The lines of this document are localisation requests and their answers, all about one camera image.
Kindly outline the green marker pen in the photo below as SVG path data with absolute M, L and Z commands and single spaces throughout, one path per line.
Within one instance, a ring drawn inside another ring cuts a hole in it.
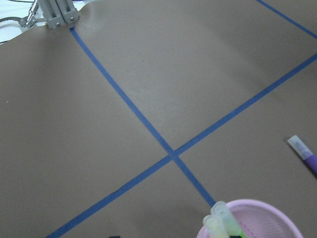
M 244 238 L 246 237 L 241 226 L 238 224 L 237 220 L 224 201 L 216 202 L 211 208 L 211 214 L 222 220 L 229 236 L 242 234 Z

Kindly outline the purple marker pen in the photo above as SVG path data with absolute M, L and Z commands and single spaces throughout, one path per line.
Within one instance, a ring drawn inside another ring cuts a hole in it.
M 309 170 L 317 176 L 317 156 L 307 147 L 307 145 L 297 136 L 294 135 L 287 140 L 288 144 L 300 156 Z

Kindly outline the aluminium frame post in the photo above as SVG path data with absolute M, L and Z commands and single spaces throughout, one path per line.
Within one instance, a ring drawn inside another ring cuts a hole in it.
M 50 29 L 72 24 L 80 18 L 72 0 L 39 0 L 38 3 Z

